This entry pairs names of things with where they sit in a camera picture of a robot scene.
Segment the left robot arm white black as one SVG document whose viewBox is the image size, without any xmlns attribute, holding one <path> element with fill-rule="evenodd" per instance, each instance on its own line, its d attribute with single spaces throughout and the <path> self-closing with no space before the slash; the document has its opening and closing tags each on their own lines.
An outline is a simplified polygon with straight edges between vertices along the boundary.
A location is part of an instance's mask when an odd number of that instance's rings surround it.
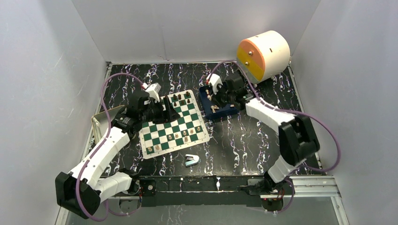
<svg viewBox="0 0 398 225">
<path fill-rule="evenodd" d="M 95 218 L 94 214 L 108 198 L 125 191 L 135 195 L 140 190 L 137 175 L 122 169 L 103 180 L 101 175 L 116 154 L 142 129 L 143 124 L 163 124 L 180 118 L 169 97 L 159 101 L 148 94 L 138 98 L 135 107 L 123 106 L 114 118 L 107 110 L 108 128 L 100 142 L 77 166 L 68 173 L 60 172 L 55 178 L 56 202 L 84 219 Z"/>
</svg>

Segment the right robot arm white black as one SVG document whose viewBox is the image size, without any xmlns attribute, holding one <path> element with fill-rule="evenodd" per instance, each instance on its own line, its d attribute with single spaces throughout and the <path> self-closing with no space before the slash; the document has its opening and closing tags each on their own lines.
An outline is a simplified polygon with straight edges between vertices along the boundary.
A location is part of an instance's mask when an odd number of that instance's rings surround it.
<svg viewBox="0 0 398 225">
<path fill-rule="evenodd" d="M 291 173 L 320 149 L 310 118 L 279 111 L 248 91 L 239 75 L 222 82 L 219 75 L 210 74 L 206 80 L 209 85 L 208 99 L 212 101 L 213 108 L 233 106 L 244 110 L 248 116 L 277 133 L 280 148 L 278 159 L 264 173 L 263 180 L 240 187 L 240 190 L 250 195 L 277 194 Z"/>
</svg>

